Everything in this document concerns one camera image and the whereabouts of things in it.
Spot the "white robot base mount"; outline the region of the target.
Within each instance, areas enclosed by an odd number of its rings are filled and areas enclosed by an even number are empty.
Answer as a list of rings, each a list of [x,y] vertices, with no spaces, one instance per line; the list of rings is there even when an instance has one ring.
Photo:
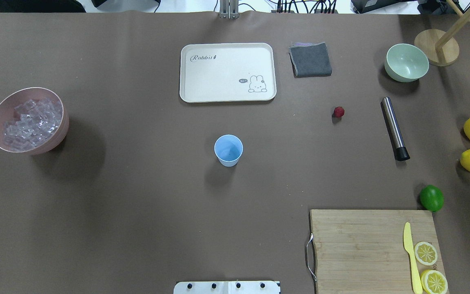
[[[280,294],[276,281],[182,281],[174,294]]]

